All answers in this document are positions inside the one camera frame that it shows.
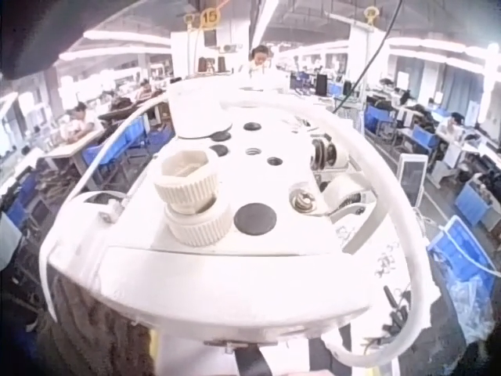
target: white cable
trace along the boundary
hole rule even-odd
[[[420,227],[421,227],[421,230],[426,233],[426,229],[424,227],[425,223],[429,223],[431,224],[432,226],[435,226],[436,228],[438,228],[439,230],[441,230],[444,235],[447,236],[447,238],[452,242],[452,244],[454,244],[454,246],[457,248],[457,250],[460,252],[461,255],[463,255],[463,257],[468,260],[469,262],[471,262],[473,265],[475,265],[476,267],[478,267],[480,270],[483,270],[484,272],[486,273],[489,273],[490,275],[494,276],[494,277],[498,277],[498,278],[501,278],[501,273],[498,272],[497,270],[492,270],[492,269],[487,269],[485,266],[483,266],[482,264],[479,264],[478,262],[476,262],[475,260],[473,260],[461,247],[459,244],[457,244],[457,242],[454,240],[453,237],[451,237],[450,233],[443,227],[443,226],[440,226],[438,223],[436,223],[435,221],[429,219],[428,217],[425,217],[421,214],[421,212],[419,211],[419,209],[417,208],[414,208],[414,211],[416,212],[417,214],[417,217],[418,217],[418,220],[419,220],[419,224],[420,224]]]

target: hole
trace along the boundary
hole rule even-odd
[[[232,135],[230,132],[216,132],[211,136],[211,140],[214,141],[215,143],[224,143],[225,141],[228,141],[231,138]]]
[[[258,154],[261,154],[261,149],[258,149],[257,147],[251,147],[251,148],[245,150],[245,154],[258,155]]]
[[[282,163],[283,161],[280,158],[277,157],[268,158],[268,164],[271,166],[280,166]]]
[[[254,122],[246,123],[243,126],[243,129],[245,129],[246,131],[258,131],[259,129],[261,129],[261,124]]]
[[[229,152],[229,149],[224,146],[224,145],[212,145],[209,147],[209,149],[212,149],[213,151],[216,152],[216,154],[218,155],[218,157],[224,157],[228,152]]]

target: white shirt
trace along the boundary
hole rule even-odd
[[[463,127],[460,125],[452,125],[452,131],[451,127],[448,126],[450,117],[447,117],[444,119],[437,127],[437,133],[441,133],[442,135],[447,136],[448,138],[453,139],[454,141],[460,141],[461,136],[463,135]]]
[[[61,137],[67,141],[85,129],[88,129],[89,131],[103,129],[103,123],[101,123],[101,121],[96,117],[96,114],[92,111],[85,111],[85,119],[83,121],[75,119],[63,125],[60,129]]]

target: black cable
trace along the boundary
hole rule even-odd
[[[384,46],[384,43],[386,42],[386,39],[388,38],[388,35],[391,32],[391,29],[393,28],[393,25],[395,24],[395,21],[397,19],[397,15],[400,12],[400,8],[402,7],[403,0],[399,0],[397,7],[395,8],[395,11],[393,13],[393,17],[391,18],[390,24],[388,25],[388,29],[386,30],[386,34],[384,34],[383,40],[379,44],[379,47],[377,47],[376,52],[374,53],[373,57],[370,58],[369,62],[367,63],[366,67],[363,68],[362,73],[360,74],[360,77],[357,79],[355,84],[351,87],[351,90],[349,93],[341,100],[341,103],[334,109],[333,114],[339,111],[343,107],[343,105],[346,103],[348,98],[355,92],[356,87],[360,84],[360,81],[363,79],[363,77],[366,75],[367,71],[369,70],[370,66],[373,64],[374,60],[377,58],[379,55],[379,52]]]

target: monitor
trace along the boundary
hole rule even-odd
[[[428,166],[428,156],[424,154],[400,154],[397,179],[410,204],[418,208],[423,197],[423,184]]]

